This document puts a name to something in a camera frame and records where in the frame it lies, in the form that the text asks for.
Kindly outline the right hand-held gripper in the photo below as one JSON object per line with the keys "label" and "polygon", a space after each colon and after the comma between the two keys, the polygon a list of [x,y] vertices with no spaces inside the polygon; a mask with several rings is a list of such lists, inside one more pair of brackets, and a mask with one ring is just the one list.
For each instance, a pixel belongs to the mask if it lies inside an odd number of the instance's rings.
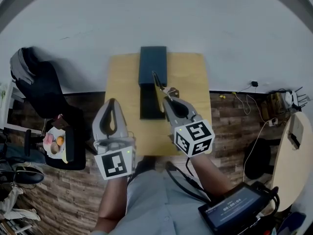
{"label": "right hand-held gripper", "polygon": [[209,121],[198,114],[194,106],[180,98],[163,99],[163,108],[171,125],[171,142],[178,151],[191,158],[212,148],[215,138]]}

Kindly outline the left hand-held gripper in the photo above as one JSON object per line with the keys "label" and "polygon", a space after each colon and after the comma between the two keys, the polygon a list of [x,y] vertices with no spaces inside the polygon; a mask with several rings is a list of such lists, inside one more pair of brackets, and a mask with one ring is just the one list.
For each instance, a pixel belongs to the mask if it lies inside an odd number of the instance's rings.
{"label": "left hand-held gripper", "polygon": [[107,100],[98,110],[92,133],[97,150],[94,158],[102,177],[110,180],[132,175],[135,171],[135,138],[128,137],[126,120],[115,98]]}

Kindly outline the small metal trinket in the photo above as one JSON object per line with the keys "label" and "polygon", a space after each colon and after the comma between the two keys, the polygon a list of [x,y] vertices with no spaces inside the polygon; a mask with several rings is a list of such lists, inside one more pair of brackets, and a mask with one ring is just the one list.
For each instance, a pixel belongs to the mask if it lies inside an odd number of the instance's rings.
{"label": "small metal trinket", "polygon": [[162,103],[163,99],[165,97],[168,97],[172,99],[173,97],[179,98],[179,90],[177,90],[174,87],[165,87],[161,83],[157,73],[155,71],[152,71],[153,79],[154,79],[154,85],[156,90],[156,95],[159,103]]}

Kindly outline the dark blue box with lid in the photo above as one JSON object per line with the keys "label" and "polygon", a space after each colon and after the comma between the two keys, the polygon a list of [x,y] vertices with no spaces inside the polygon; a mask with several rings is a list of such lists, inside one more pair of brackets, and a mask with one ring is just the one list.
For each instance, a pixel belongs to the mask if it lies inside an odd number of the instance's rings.
{"label": "dark blue box with lid", "polygon": [[165,119],[160,110],[153,72],[156,72],[161,84],[167,86],[167,47],[141,47],[138,84],[140,87],[140,119]]}

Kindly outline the person's left forearm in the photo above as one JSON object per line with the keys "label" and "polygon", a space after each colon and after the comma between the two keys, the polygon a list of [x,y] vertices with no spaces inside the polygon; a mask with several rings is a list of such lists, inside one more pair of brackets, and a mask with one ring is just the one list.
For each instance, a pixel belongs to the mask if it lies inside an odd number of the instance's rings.
{"label": "person's left forearm", "polygon": [[108,180],[99,206],[94,231],[101,231],[108,234],[125,216],[127,207],[127,185],[127,177]]}

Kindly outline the person's right forearm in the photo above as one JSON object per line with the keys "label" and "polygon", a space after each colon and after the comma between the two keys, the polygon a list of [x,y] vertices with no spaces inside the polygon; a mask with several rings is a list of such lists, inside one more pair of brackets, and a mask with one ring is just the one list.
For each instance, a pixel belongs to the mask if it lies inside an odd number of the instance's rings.
{"label": "person's right forearm", "polygon": [[191,157],[190,162],[212,202],[221,199],[234,188],[230,179],[214,165],[207,154]]}

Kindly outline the brown wallet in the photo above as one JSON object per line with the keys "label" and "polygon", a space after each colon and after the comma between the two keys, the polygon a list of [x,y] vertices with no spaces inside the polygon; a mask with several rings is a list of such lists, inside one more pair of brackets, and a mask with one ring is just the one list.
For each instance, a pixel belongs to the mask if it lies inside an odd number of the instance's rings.
{"label": "brown wallet", "polygon": [[66,120],[63,118],[63,115],[58,115],[57,119],[52,122],[52,126],[55,127],[58,130],[65,129],[69,126],[69,124],[66,122]]}

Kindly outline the white food plate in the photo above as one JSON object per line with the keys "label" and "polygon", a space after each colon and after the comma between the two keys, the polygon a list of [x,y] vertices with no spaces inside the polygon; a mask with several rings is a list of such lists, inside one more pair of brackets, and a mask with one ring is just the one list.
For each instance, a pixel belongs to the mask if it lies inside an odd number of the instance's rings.
{"label": "white food plate", "polygon": [[[54,139],[53,141],[56,142],[56,139],[58,136],[64,136],[64,138],[66,137],[66,134],[65,134],[65,131],[64,130],[58,130],[56,129],[55,127],[52,127],[47,133],[51,133],[53,136],[54,136]],[[64,141],[64,144],[62,146],[60,146],[60,152],[57,153],[56,155],[53,155],[51,152],[50,152],[50,144],[49,145],[46,145],[43,143],[43,148],[44,150],[46,151],[47,155],[53,159],[62,159],[62,156],[66,150],[65,148],[65,145],[66,145],[66,140]]]}

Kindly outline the black stool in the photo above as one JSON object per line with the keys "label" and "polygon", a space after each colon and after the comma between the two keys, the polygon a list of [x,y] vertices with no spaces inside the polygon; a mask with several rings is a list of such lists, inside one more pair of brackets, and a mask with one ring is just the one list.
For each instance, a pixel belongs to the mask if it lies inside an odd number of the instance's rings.
{"label": "black stool", "polygon": [[245,150],[244,174],[251,180],[255,180],[264,174],[273,174],[273,166],[270,165],[271,148],[266,139],[255,139]]}

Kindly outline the person's light blue shirt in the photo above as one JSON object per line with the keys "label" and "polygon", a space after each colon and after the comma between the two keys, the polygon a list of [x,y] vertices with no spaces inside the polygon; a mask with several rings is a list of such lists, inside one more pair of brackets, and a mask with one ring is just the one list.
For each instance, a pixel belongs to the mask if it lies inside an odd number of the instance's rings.
{"label": "person's light blue shirt", "polygon": [[212,235],[199,213],[202,205],[167,172],[149,170],[128,183],[126,213],[116,227],[90,235]]}

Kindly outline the brown cardboard box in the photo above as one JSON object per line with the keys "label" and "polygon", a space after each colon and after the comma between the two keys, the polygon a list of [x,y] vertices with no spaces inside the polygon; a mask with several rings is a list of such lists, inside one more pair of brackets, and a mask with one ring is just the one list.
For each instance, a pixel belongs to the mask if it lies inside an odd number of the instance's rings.
{"label": "brown cardboard box", "polygon": [[272,118],[277,118],[278,121],[283,121],[286,116],[286,107],[284,102],[284,93],[272,93],[265,97],[265,100],[261,102],[261,114],[264,121]]}

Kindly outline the black chair headrest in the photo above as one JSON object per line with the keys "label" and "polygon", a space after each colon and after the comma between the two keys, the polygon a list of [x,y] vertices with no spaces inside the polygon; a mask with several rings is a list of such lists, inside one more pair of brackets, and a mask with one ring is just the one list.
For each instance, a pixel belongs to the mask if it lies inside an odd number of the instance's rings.
{"label": "black chair headrest", "polygon": [[44,174],[36,168],[18,166],[15,170],[14,182],[17,184],[38,184],[44,180]]}

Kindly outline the black screen monitor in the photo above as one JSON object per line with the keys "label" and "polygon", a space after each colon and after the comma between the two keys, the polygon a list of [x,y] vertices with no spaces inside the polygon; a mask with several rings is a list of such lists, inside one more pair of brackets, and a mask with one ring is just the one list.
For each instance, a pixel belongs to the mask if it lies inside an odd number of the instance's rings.
{"label": "black screen monitor", "polygon": [[258,181],[240,183],[220,202],[210,202],[198,210],[213,235],[271,235],[280,205],[278,190]]}

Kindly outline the small white table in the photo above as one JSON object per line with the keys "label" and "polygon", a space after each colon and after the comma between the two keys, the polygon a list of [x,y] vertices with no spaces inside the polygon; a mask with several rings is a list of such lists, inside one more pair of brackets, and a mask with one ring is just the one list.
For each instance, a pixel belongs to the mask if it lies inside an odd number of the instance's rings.
{"label": "small white table", "polygon": [[12,109],[14,101],[24,103],[24,96],[17,88],[15,80],[0,83],[0,129],[8,128],[25,132],[26,128],[8,123],[9,109]]}

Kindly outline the grey backpack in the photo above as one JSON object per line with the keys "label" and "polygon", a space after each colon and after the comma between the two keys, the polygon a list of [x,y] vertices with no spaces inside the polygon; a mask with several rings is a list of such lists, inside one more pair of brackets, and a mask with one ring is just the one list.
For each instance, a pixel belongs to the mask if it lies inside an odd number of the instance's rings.
{"label": "grey backpack", "polygon": [[10,70],[15,81],[24,81],[31,85],[34,82],[34,74],[30,71],[23,56],[23,48],[20,48],[10,58]]}

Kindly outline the white router with antennas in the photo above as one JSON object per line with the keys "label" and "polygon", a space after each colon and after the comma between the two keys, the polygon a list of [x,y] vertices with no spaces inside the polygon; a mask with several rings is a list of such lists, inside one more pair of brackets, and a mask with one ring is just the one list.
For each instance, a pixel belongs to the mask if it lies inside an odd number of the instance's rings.
{"label": "white router with antennas", "polygon": [[302,88],[285,91],[283,99],[286,109],[294,109],[301,112],[302,108],[308,104],[310,98],[306,94],[299,94]]}

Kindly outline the flat white box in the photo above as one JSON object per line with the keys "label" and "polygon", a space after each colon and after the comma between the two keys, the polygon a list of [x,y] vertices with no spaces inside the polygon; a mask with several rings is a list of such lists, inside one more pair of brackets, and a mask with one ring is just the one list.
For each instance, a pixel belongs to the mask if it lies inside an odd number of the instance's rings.
{"label": "flat white box", "polygon": [[288,132],[288,137],[291,133],[293,133],[301,144],[303,131],[304,131],[304,127],[301,121],[299,120],[299,118],[296,115],[292,116],[289,132]]}

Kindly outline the small black device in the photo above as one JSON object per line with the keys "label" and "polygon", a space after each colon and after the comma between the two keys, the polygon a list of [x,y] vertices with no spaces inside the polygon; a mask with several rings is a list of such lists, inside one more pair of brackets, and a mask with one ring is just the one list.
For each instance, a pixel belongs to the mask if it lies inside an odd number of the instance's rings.
{"label": "small black device", "polygon": [[299,149],[299,147],[300,147],[300,142],[298,141],[297,137],[296,137],[293,133],[291,133],[291,134],[289,135],[289,138],[290,138],[290,141],[291,141],[293,147],[294,147],[296,150]]}

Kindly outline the round beige table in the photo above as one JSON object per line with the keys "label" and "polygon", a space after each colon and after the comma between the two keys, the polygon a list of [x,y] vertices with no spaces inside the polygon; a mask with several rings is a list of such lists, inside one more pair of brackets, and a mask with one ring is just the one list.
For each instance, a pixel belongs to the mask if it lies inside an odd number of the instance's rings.
{"label": "round beige table", "polygon": [[[300,147],[290,139],[291,127],[302,127]],[[303,112],[293,114],[285,126],[274,164],[270,187],[278,187],[278,212],[290,207],[303,190],[313,167],[313,130]]]}

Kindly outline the white cloth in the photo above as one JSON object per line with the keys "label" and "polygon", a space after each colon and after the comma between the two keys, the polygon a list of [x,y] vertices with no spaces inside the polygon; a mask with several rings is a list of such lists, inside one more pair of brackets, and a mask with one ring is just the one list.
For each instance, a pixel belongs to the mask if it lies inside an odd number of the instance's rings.
{"label": "white cloth", "polygon": [[40,216],[35,209],[17,209],[14,205],[19,195],[23,194],[23,189],[19,186],[14,186],[8,196],[0,201],[0,218],[13,220],[27,218],[31,220],[41,221]]}

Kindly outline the blue bag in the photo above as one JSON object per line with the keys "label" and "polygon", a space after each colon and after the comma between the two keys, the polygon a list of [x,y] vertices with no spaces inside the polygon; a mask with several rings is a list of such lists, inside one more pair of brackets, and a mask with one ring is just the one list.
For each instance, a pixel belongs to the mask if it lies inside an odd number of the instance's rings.
{"label": "blue bag", "polygon": [[296,235],[305,219],[306,215],[302,212],[290,213],[282,222],[277,235]]}

